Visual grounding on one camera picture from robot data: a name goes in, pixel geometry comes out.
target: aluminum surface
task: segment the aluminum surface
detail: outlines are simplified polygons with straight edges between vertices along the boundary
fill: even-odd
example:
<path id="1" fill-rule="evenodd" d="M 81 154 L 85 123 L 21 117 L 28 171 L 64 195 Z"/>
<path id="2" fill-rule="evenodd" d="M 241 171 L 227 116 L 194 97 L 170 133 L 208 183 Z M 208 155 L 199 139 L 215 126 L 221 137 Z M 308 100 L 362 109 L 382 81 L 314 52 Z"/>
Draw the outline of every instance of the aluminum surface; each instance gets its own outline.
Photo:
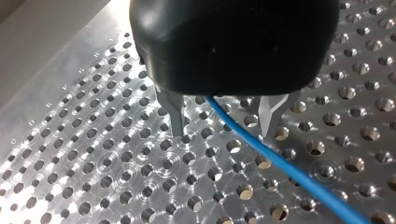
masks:
<path id="1" fill-rule="evenodd" d="M 317 79 L 284 114 L 276 138 L 265 142 L 373 222 L 394 223 L 396 1 L 348 1 L 340 8 L 339 28 Z M 2 222 L 340 222 L 258 156 L 202 97 L 185 97 L 187 134 L 171 137 L 169 116 L 156 102 L 128 31 L 112 37 L 117 44 L 101 41 L 118 33 L 120 17 L 109 10 L 90 22 L 88 27 L 100 27 L 96 33 L 82 30 L 43 69 L 40 86 L 29 83 L 31 92 L 18 96 L 46 100 L 45 91 L 35 95 L 37 87 L 61 85 L 48 79 L 48 71 L 59 72 L 58 65 L 78 57 L 80 48 L 98 52 L 79 61 L 82 77 L 73 77 L 78 66 L 64 66 L 63 76 L 75 85 L 47 91 L 59 102 L 22 115 L 39 116 L 32 128 L 10 119 L 10 132 L 1 138 L 9 148 L 1 162 Z M 106 37 L 92 35 L 97 32 Z M 296 44 L 309 48 L 309 41 L 315 40 L 308 36 Z M 93 42 L 101 48 L 91 47 Z M 250 98 L 218 101 L 260 135 L 257 115 L 248 113 Z M 8 111 L 21 113 L 17 105 Z"/>

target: blue cable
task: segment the blue cable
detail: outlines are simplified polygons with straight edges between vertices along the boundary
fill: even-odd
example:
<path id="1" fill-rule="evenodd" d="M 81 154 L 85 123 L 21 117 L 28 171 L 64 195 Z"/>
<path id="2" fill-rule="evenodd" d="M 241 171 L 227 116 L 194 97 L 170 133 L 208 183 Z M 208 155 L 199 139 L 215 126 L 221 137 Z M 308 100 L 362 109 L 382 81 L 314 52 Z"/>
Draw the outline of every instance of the blue cable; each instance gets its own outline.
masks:
<path id="1" fill-rule="evenodd" d="M 213 99 L 208 96 L 206 100 L 210 103 L 213 109 L 219 114 L 221 119 L 224 120 L 236 133 L 238 133 L 249 145 L 255 148 L 261 153 L 266 159 L 270 160 L 278 169 L 285 172 L 293 180 L 297 181 L 312 195 L 321 200 L 326 204 L 337 216 L 343 219 L 346 223 L 358 224 L 358 223 L 370 223 L 360 213 L 352 209 L 347 203 L 341 201 L 331 191 L 324 188 L 316 180 L 309 177 L 305 172 L 285 161 L 276 152 L 271 150 L 269 147 L 262 144 L 256 137 L 248 133 L 241 126 L 239 126 L 230 116 L 228 116 L 221 106 Z"/>

